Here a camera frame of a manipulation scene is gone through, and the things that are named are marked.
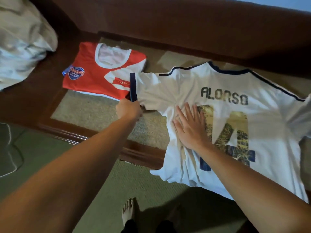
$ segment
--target bare foot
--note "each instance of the bare foot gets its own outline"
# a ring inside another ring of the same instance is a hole
[[[122,209],[122,221],[125,226],[126,222],[130,219],[134,219],[135,216],[135,206],[133,199],[129,199]]]
[[[169,213],[169,215],[166,217],[165,220],[168,220],[173,223],[174,228],[176,229],[180,225],[180,219],[181,219],[181,205],[176,205]]]

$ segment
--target dark pants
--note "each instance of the dark pants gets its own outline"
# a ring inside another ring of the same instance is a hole
[[[170,221],[161,221],[156,228],[156,233],[176,233],[173,223]],[[124,229],[121,233],[138,233],[136,223],[133,219],[125,223]]]

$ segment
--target light blue wall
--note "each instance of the light blue wall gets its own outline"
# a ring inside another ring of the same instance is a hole
[[[311,0],[238,0],[311,12]]]

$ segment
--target forearm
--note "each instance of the forearm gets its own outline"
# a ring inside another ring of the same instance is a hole
[[[0,229],[73,230],[105,182],[134,125],[135,121],[121,118],[42,168],[2,203]]]
[[[311,232],[310,206],[293,193],[212,144],[198,153],[259,232]]]

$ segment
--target green floor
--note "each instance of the green floor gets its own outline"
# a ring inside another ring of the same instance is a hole
[[[0,200],[18,188],[39,168],[61,155],[72,145],[45,134],[11,126],[12,140],[22,154],[22,167],[0,178]],[[0,124],[0,175],[14,169],[3,147],[8,142],[7,128]],[[10,149],[16,164],[22,160]],[[117,161],[103,188],[78,223],[75,233],[120,232],[121,208],[136,197],[141,213],[140,232],[154,232],[173,205],[182,205],[182,224],[178,232],[236,232],[245,216],[235,202],[202,188],[162,181],[144,167]]]

